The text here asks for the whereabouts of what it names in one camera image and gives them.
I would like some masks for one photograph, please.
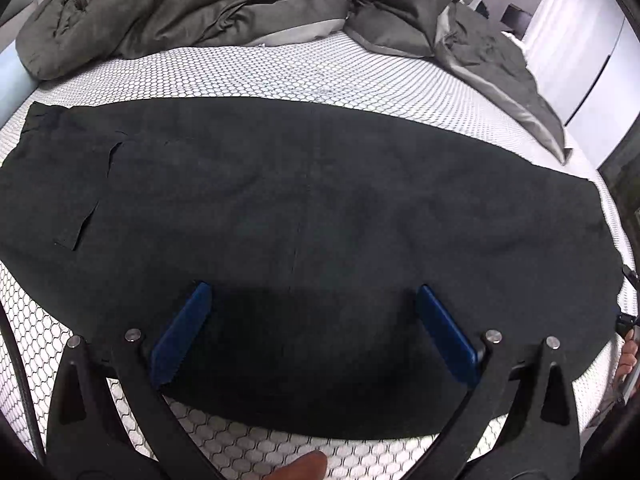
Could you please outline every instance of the bed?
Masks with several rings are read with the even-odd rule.
[[[538,166],[586,178],[600,192],[604,216],[624,263],[634,266],[609,192],[571,137],[568,136],[567,145],[574,152],[562,166],[516,121],[443,69],[420,59],[368,52],[341,32],[311,43],[274,48],[178,48],[137,60],[110,60],[78,75],[42,83],[0,130],[0,162],[17,144],[27,110],[35,100],[71,107],[194,96],[256,96],[374,111],[475,137]],[[54,375],[71,332],[31,300],[2,265],[0,300],[22,351],[40,432],[45,438]],[[636,294],[628,283],[623,285],[618,303],[625,312],[636,313]],[[620,342],[612,332],[612,340],[574,382],[582,430],[598,407],[619,353]],[[4,343],[0,344],[0,376],[0,409],[30,447]],[[152,452],[116,381],[111,383],[111,392],[136,449],[150,456]],[[255,479],[311,449],[320,449],[329,456],[331,478],[395,479],[434,440],[434,435],[351,441],[286,434],[249,428],[171,399],[168,402],[194,442],[225,476],[233,479]],[[503,423],[504,418],[499,418],[489,424],[473,458],[491,449]]]

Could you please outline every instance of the gray comforter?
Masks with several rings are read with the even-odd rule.
[[[47,80],[110,57],[300,43],[335,30],[374,52],[437,60],[565,162],[562,124],[522,53],[455,0],[45,0],[16,46],[27,70]]]

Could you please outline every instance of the human hand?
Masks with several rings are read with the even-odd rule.
[[[326,474],[326,456],[321,451],[312,451],[289,465],[276,469],[264,480],[322,480]]]
[[[614,377],[614,384],[620,383],[626,375],[631,373],[631,370],[638,360],[636,359],[636,353],[638,352],[638,345],[634,341],[634,331],[631,330],[625,337],[625,344],[622,347],[622,354],[620,355],[620,360],[618,361],[618,369],[616,370],[616,375]],[[631,392],[631,395],[634,396],[636,391],[638,390],[638,386],[640,386],[640,379],[634,385],[634,388]]]

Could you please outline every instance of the metal screw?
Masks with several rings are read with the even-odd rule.
[[[558,350],[560,348],[560,340],[556,336],[550,335],[546,338],[546,345],[552,350]]]
[[[82,342],[82,338],[79,335],[73,335],[68,339],[68,341],[66,342],[66,345],[69,348],[75,348],[79,346],[81,342]]]
[[[497,345],[500,341],[502,341],[502,334],[498,330],[487,330],[484,334],[486,340],[494,345]]]
[[[126,339],[130,343],[133,343],[134,341],[140,339],[140,336],[142,336],[142,332],[140,332],[139,328],[129,328],[129,330],[127,330],[124,335],[124,339]]]

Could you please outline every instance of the blue gripper pad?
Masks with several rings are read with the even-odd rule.
[[[154,388],[170,383],[211,312],[210,285],[200,283],[151,351],[149,380]]]
[[[418,289],[415,306],[449,371],[456,380],[474,388],[480,380],[476,349],[428,286]]]

